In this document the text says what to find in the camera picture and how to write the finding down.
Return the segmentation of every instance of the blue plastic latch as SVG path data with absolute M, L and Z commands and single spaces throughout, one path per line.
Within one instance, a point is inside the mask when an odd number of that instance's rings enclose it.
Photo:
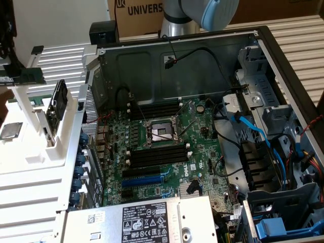
M 263 219 L 256 225 L 256 230 L 262 242 L 313 237 L 323 234 L 324 220 L 318 221 L 310 228 L 286 231 L 282 218 Z
M 263 219 L 256 225 L 256 228 L 259 240 L 268 237 L 287 235 L 282 218 Z

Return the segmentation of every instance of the blue pcie slot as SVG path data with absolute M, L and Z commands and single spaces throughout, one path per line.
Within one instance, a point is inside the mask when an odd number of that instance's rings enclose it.
M 149 184 L 161 184 L 163 183 L 163 176 L 147 176 L 144 178 L 137 178 L 131 180 L 124 180 L 121 182 L 122 187 L 131 187 L 131 186 L 143 186 Z

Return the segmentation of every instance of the power supply label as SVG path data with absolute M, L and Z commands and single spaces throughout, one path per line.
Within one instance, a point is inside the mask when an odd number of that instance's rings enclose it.
M 123 208 L 122 243 L 168 243 L 167 203 Z

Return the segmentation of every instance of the cpu socket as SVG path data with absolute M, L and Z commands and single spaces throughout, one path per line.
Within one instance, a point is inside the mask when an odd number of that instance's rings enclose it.
M 158 146 L 159 142 L 174 141 L 178 144 L 177 135 L 178 120 L 175 117 L 149 120 L 146 122 L 146 144 L 145 146 Z

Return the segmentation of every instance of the motherboard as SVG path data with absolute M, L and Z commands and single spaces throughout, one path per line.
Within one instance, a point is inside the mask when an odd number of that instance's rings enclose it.
M 173 116 L 163 118 L 150 116 L 145 107 L 138 116 L 132 114 L 134 109 L 101 114 L 109 117 L 99 122 L 97 134 L 105 170 L 104 206 L 208 195 L 215 210 L 232 210 L 234 192 L 227 178 L 215 175 L 215 170 L 226 170 L 221 163 L 215 167 L 222 154 L 213 138 L 212 107 L 199 99 L 177 105 Z M 193 182 L 199 187 L 189 195 Z

